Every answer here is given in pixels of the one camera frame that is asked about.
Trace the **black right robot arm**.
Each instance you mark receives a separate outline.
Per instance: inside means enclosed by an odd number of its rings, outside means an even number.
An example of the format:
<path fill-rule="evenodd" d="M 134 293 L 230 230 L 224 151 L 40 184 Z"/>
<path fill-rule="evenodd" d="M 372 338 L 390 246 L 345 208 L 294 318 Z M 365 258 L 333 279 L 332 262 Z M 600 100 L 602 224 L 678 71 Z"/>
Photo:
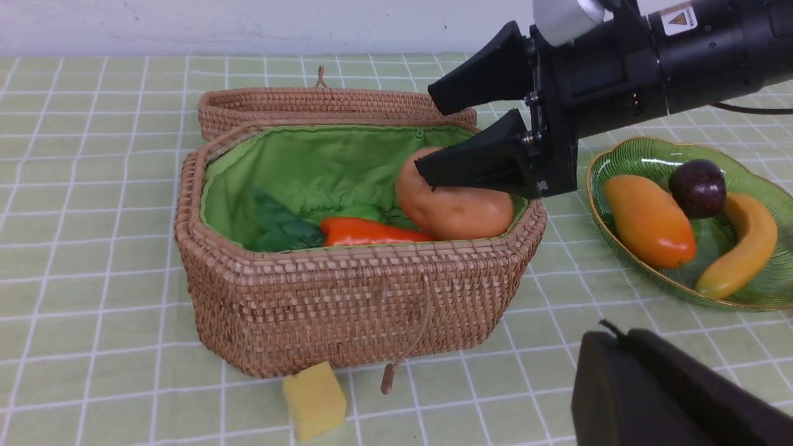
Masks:
<path fill-rule="evenodd" d="M 790 1 L 688 1 L 642 16 L 634 1 L 535 1 L 428 93 L 444 115 L 495 101 L 518 110 L 414 162 L 432 187 L 533 200 L 575 192 L 578 142 L 791 80 Z"/>

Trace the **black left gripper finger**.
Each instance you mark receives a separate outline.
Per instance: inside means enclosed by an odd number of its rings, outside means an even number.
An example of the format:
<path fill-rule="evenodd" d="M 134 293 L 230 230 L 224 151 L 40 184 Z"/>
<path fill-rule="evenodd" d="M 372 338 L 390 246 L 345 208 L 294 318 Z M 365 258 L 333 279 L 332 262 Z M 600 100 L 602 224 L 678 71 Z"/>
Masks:
<path fill-rule="evenodd" d="M 790 445 L 792 419 L 645 328 L 584 333 L 571 413 L 580 445 Z"/>

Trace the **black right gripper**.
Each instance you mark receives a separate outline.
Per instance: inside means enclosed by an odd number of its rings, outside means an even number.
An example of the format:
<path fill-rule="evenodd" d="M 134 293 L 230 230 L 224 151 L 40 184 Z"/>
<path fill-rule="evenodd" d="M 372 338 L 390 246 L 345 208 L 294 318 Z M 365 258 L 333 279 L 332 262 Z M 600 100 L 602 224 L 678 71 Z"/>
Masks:
<path fill-rule="evenodd" d="M 527 104 L 541 154 L 521 113 L 512 109 L 472 138 L 420 156 L 414 164 L 430 187 L 498 190 L 526 199 L 538 199 L 539 192 L 567 194 L 578 189 L 580 139 L 667 115 L 665 79 L 648 18 L 634 1 L 598 2 L 606 8 L 603 23 L 573 42 L 553 47 L 535 24 L 530 38 L 511 20 L 477 53 L 428 85 L 444 116 L 523 100 L 533 91 L 535 99 Z"/>

